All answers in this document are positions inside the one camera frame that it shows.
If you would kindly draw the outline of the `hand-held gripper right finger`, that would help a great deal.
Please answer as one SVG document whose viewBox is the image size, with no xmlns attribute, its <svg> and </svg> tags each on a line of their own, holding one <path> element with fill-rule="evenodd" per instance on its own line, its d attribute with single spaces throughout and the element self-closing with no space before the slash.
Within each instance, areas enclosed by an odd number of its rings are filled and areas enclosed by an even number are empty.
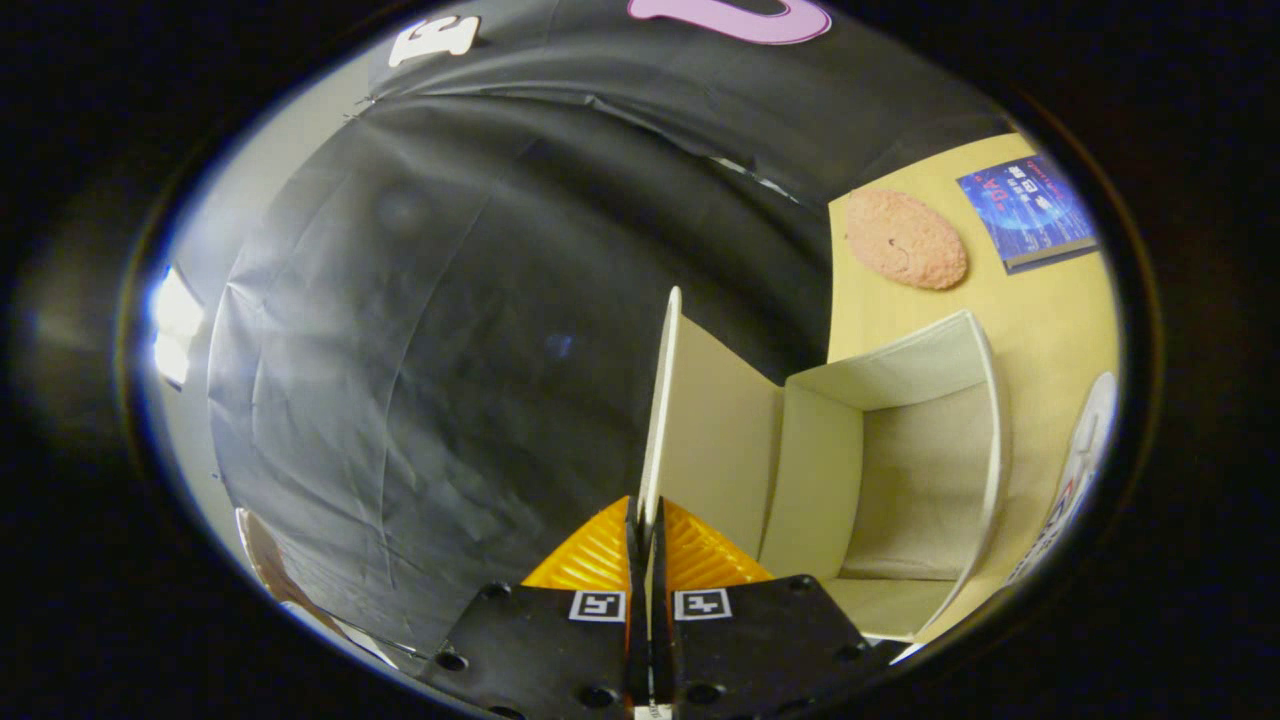
<svg viewBox="0 0 1280 720">
<path fill-rule="evenodd" d="M 868 688 L 905 652 L 863 634 L 814 577 L 772 577 L 671 501 L 650 559 L 654 719 L 801 719 Z"/>
</svg>

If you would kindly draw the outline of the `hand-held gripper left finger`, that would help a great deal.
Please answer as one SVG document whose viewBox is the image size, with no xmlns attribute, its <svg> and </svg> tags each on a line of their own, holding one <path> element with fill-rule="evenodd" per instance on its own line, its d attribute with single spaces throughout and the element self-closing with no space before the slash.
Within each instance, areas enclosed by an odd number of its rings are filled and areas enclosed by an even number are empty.
<svg viewBox="0 0 1280 720">
<path fill-rule="evenodd" d="M 646 700 L 636 502 L 616 500 L 521 582 L 489 582 L 421 680 L 506 719 L 631 719 Z"/>
</svg>

